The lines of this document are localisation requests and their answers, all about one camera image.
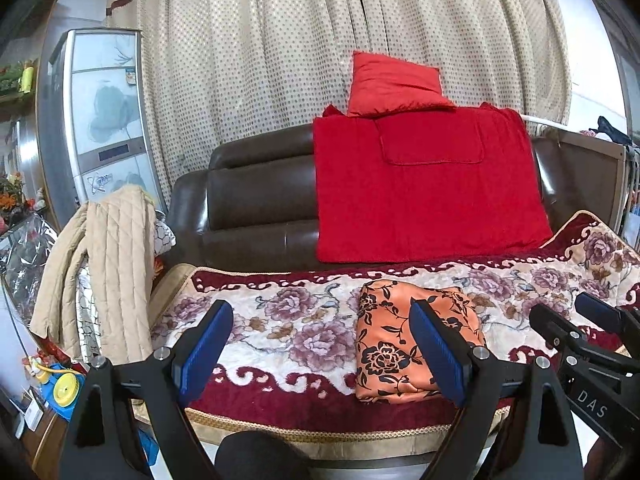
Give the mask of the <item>beige quilted jacket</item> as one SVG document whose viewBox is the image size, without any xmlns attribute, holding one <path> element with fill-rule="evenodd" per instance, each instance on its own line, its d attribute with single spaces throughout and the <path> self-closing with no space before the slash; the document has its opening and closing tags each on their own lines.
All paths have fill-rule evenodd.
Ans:
<svg viewBox="0 0 640 480">
<path fill-rule="evenodd" d="M 81 358 L 76 275 L 86 260 L 100 323 L 102 354 L 114 364 L 152 353 L 148 303 L 154 278 L 155 207 L 140 186 L 126 184 L 100 202 L 81 205 L 44 266 L 30 331 Z"/>
</svg>

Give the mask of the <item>large red cushion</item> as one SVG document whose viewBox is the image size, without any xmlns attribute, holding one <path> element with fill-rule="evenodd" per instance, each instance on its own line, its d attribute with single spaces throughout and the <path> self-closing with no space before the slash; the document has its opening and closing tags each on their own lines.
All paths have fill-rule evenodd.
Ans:
<svg viewBox="0 0 640 480">
<path fill-rule="evenodd" d="M 552 234 L 521 115 L 489 104 L 312 123 L 323 263 L 528 252 Z"/>
</svg>

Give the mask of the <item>blue yellow toy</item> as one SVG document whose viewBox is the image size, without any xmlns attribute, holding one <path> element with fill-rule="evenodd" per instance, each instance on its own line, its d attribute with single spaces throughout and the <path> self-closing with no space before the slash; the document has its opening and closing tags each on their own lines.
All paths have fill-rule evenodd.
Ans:
<svg viewBox="0 0 640 480">
<path fill-rule="evenodd" d="M 69 422 L 85 383 L 85 375 L 60 364 L 43 364 L 39 358 L 25 358 L 23 365 L 37 399 Z"/>
</svg>

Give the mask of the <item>dark brown leather sofa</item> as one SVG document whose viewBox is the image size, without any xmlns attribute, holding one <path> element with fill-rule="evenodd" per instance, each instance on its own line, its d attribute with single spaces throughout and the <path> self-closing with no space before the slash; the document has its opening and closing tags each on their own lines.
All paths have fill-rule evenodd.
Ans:
<svg viewBox="0 0 640 480">
<path fill-rule="evenodd" d="M 177 239 L 163 256 L 168 268 L 321 269 L 310 126 L 218 146 L 207 169 L 176 181 L 166 222 Z"/>
</svg>

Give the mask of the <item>beige dotted curtain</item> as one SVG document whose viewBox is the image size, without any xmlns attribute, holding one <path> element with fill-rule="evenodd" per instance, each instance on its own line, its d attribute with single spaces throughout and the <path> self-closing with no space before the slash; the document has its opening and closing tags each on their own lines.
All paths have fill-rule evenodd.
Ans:
<svg viewBox="0 0 640 480">
<path fill-rule="evenodd" d="M 459 105 L 570 114 L 558 0 L 106 0 L 106 24 L 141 34 L 163 198 L 220 144 L 345 108 L 357 51 L 438 68 Z"/>
</svg>

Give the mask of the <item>orange floral blouse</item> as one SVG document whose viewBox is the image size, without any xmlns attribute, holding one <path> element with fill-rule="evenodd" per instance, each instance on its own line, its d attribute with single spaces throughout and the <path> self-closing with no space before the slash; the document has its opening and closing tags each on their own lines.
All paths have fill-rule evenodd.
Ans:
<svg viewBox="0 0 640 480">
<path fill-rule="evenodd" d="M 355 394 L 360 402 L 401 404 L 439 395 L 410 330 L 413 299 L 427 301 L 440 320 L 468 344 L 486 344 L 472 300 L 457 287 L 428 289 L 390 280 L 369 282 L 358 297 Z"/>
</svg>

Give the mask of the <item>glass display cabinet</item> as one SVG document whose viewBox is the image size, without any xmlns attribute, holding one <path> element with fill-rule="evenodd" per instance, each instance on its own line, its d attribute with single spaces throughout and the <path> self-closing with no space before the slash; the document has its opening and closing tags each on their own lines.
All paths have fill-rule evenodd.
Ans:
<svg viewBox="0 0 640 480">
<path fill-rule="evenodd" d="M 37 125 L 39 58 L 55 1 L 38 2 L 1 55 L 1 281 L 24 325 L 55 239 Z"/>
</svg>

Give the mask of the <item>white floral refrigerator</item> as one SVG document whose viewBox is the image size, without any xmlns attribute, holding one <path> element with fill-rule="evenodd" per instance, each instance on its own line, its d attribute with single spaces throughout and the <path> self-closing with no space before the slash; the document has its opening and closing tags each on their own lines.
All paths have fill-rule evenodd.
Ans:
<svg viewBox="0 0 640 480">
<path fill-rule="evenodd" d="M 80 205 L 122 186 L 141 186 L 155 207 L 165 201 L 152 159 L 143 103 L 142 35 L 135 29 L 63 32 L 42 76 L 40 159 L 59 228 Z"/>
</svg>

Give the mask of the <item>floral plush sofa blanket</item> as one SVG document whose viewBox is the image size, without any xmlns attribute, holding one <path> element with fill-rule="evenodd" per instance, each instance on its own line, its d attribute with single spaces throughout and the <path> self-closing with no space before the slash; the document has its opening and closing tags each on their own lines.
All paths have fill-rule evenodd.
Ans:
<svg viewBox="0 0 640 480">
<path fill-rule="evenodd" d="M 457 287 L 472 300 L 497 358 L 525 362 L 552 348 L 529 326 L 545 304 L 595 344 L 620 341 L 581 316 L 581 292 L 613 307 L 639 302 L 639 256 L 600 219 L 574 214 L 546 244 L 515 258 L 373 269 L 243 274 L 183 263 L 151 297 L 151 337 L 169 347 L 216 300 L 233 326 L 205 389 L 186 414 L 198 437 L 219 443 L 245 430 L 276 434 L 317 460 L 380 460 L 436 450 L 454 418 L 440 394 L 419 402 L 362 403 L 355 394 L 356 324 L 362 286 L 405 282 Z"/>
</svg>

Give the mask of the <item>wooden side cabinet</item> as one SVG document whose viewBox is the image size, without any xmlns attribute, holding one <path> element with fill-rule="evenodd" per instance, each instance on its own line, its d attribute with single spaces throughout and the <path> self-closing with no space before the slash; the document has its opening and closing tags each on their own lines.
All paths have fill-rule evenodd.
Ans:
<svg viewBox="0 0 640 480">
<path fill-rule="evenodd" d="M 566 125 L 523 117 L 536 160 L 539 187 L 555 231 L 586 210 L 634 244 L 639 235 L 639 148 L 585 136 Z"/>
</svg>

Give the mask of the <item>small red pillow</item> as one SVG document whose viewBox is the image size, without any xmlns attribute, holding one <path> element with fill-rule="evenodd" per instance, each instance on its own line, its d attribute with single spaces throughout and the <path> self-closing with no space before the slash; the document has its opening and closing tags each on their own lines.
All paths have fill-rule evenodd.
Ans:
<svg viewBox="0 0 640 480">
<path fill-rule="evenodd" d="M 442 94 L 439 69 L 355 51 L 347 115 L 373 118 L 413 110 L 451 110 L 456 104 Z"/>
</svg>

